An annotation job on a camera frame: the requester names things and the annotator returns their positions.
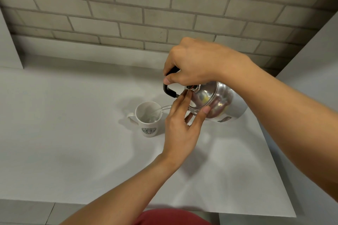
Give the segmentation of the person's red garment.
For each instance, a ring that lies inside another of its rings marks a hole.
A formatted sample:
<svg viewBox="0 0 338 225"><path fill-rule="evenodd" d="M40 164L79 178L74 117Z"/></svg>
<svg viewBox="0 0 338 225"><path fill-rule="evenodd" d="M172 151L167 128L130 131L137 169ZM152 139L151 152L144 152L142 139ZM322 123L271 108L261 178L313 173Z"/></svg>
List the person's red garment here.
<svg viewBox="0 0 338 225"><path fill-rule="evenodd" d="M133 225L212 225L187 210L163 208L142 212Z"/></svg>

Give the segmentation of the steel kettle lid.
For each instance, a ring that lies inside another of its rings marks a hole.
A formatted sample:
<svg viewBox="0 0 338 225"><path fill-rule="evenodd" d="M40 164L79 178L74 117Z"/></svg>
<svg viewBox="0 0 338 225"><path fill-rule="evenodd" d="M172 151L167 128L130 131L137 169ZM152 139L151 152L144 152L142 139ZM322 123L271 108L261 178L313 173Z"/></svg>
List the steel kettle lid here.
<svg viewBox="0 0 338 225"><path fill-rule="evenodd" d="M185 86L184 89L192 92L189 111L193 114L197 114L201 108L210 104L217 91L217 86L218 82L216 81L199 85Z"/></svg>

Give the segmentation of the stainless steel kettle black handle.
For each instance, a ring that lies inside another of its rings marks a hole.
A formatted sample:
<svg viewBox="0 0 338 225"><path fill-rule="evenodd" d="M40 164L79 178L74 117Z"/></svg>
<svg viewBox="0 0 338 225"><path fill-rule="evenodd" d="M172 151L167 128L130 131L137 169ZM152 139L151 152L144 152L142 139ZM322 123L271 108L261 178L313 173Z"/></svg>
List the stainless steel kettle black handle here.
<svg viewBox="0 0 338 225"><path fill-rule="evenodd" d="M219 123L240 118L248 108L241 96L221 82L218 82L214 98L207 106L211 109L206 119Z"/></svg>

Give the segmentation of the person's left hand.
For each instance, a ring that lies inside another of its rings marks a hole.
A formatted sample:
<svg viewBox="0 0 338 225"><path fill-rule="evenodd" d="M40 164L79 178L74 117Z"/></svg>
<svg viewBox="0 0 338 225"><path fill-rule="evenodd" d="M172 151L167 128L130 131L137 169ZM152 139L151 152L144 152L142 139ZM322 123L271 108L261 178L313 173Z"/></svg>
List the person's left hand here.
<svg viewBox="0 0 338 225"><path fill-rule="evenodd" d="M191 132L191 124L195 118L188 112L192 92L184 90L174 101L165 120L165 142L163 156L173 166L180 167L191 154L200 134Z"/></svg>

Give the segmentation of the person's right hand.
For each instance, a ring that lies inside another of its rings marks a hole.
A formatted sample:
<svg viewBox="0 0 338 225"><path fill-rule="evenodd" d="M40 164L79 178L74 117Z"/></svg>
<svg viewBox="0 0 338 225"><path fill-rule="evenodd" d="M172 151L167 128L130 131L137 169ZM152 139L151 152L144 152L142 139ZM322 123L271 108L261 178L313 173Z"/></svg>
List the person's right hand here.
<svg viewBox="0 0 338 225"><path fill-rule="evenodd" d="M227 46L184 37L174 46L165 63L188 63L194 74L194 85L218 81L237 89L250 74L260 70L245 54ZM174 67L170 72L180 69Z"/></svg>

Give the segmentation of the person's right forearm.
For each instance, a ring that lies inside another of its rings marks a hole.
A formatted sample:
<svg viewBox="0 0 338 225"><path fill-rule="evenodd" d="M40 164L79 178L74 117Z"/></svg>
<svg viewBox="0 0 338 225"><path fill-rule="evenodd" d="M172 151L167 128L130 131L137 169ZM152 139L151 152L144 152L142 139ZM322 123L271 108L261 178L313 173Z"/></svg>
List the person's right forearm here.
<svg viewBox="0 0 338 225"><path fill-rule="evenodd" d="M338 112L235 52L235 89L285 156L338 202Z"/></svg>

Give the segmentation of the white mug with green emblem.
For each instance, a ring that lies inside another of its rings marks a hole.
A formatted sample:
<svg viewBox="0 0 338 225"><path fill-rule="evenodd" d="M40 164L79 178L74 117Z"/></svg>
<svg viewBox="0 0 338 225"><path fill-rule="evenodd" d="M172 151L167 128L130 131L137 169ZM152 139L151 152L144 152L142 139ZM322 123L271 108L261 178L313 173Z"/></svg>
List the white mug with green emblem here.
<svg viewBox="0 0 338 225"><path fill-rule="evenodd" d="M137 124L143 136L151 138L158 133L162 116L162 107L158 103L148 101L139 104L134 112L127 115L127 118Z"/></svg>

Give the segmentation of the stream of water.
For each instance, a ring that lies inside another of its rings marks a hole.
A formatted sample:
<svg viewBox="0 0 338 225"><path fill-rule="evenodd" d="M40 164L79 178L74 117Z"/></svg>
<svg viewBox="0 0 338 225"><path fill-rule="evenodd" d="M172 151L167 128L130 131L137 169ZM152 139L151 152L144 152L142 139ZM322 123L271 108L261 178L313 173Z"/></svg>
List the stream of water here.
<svg viewBox="0 0 338 225"><path fill-rule="evenodd" d="M169 110L169 109L171 109L171 107L172 107L172 105L167 105L167 106L163 106L163 107L160 107L158 109L155 109L149 114L149 116L150 117L160 117L162 115L163 111Z"/></svg>

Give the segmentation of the person's left forearm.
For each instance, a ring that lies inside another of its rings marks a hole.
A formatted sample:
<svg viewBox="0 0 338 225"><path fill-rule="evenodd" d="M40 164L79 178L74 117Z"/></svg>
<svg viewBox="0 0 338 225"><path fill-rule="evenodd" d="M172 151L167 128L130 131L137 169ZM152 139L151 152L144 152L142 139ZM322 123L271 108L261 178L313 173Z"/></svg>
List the person's left forearm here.
<svg viewBox="0 0 338 225"><path fill-rule="evenodd" d="M178 152L163 152L146 168L84 206L60 225L132 225L186 158Z"/></svg>

